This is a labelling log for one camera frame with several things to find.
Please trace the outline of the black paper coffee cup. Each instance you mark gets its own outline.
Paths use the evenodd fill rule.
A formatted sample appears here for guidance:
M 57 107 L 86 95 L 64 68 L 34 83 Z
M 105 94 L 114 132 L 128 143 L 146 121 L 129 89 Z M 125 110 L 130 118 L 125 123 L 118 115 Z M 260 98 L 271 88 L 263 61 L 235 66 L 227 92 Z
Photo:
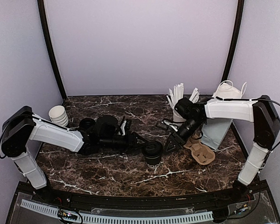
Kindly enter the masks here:
M 147 166 L 149 168 L 155 169 L 160 166 L 161 163 L 161 157 L 145 157 L 145 161 L 147 163 Z

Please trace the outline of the brown cardboard cup carrier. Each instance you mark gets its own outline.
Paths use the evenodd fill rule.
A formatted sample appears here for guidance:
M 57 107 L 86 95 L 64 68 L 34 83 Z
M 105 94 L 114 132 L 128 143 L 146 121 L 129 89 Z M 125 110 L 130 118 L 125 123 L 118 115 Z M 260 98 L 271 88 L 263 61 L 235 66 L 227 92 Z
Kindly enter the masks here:
M 215 160 L 215 153 L 207 145 L 201 142 L 202 135 L 195 133 L 188 138 L 186 144 L 183 146 L 191 151 L 194 160 L 200 165 L 208 165 Z

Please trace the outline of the white paper bag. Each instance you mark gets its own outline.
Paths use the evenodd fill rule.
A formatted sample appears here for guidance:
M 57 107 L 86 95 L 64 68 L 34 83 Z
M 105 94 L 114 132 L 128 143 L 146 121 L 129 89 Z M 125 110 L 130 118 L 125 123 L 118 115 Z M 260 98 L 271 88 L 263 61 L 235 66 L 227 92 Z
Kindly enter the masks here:
M 234 87 L 231 80 L 225 80 L 220 83 L 212 98 L 238 98 L 241 99 L 245 93 L 247 82 L 243 83 L 241 89 Z M 201 143 L 210 147 L 213 151 L 218 151 L 220 144 L 225 138 L 232 119 L 209 119 L 206 125 L 203 125 L 201 131 L 203 136 Z

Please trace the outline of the stack of black lids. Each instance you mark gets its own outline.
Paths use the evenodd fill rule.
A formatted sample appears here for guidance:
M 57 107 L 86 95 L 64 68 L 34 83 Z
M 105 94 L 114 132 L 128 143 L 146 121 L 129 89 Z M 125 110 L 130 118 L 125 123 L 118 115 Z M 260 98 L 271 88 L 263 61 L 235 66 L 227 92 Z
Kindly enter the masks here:
M 94 126 L 96 124 L 96 121 L 92 118 L 84 118 L 79 122 L 79 127 L 83 130 L 87 130 Z

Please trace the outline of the stack of paper cups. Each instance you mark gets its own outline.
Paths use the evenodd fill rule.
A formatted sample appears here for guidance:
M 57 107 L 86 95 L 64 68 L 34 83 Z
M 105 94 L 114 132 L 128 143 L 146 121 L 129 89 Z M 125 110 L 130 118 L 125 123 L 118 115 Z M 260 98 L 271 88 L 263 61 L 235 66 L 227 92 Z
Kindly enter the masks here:
M 62 105 L 57 105 L 51 108 L 49 110 L 49 118 L 53 123 L 59 126 L 66 127 L 69 123 L 66 110 Z

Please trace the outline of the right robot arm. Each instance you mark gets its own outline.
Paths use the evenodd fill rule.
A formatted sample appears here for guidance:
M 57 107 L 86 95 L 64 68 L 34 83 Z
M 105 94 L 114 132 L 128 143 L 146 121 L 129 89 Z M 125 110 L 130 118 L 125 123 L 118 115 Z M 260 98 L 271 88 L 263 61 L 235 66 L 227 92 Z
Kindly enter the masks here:
M 216 97 L 207 102 L 193 103 L 180 99 L 175 110 L 185 122 L 173 131 L 165 144 L 165 153 L 181 149 L 196 129 L 208 119 L 237 119 L 254 124 L 254 139 L 250 154 L 235 181 L 238 184 L 229 191 L 229 199 L 238 203 L 247 194 L 248 186 L 263 169 L 271 152 L 280 144 L 276 141 L 280 132 L 280 117 L 275 109 L 278 102 L 267 95 L 252 99 Z

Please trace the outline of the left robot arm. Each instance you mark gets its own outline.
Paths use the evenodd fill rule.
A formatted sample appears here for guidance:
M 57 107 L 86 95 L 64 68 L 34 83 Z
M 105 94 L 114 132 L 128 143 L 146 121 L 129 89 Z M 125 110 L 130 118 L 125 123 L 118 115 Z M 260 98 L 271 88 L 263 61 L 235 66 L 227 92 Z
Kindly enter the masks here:
M 96 120 L 82 119 L 77 128 L 68 128 L 45 120 L 34 114 L 31 107 L 24 106 L 2 125 L 0 158 L 12 159 L 38 190 L 38 196 L 46 203 L 53 203 L 56 192 L 48 186 L 49 180 L 28 151 L 27 142 L 44 142 L 82 155 L 95 154 L 104 147 L 125 153 L 148 142 L 130 131 L 131 123 L 129 119 L 118 121 L 112 115 L 104 115 Z

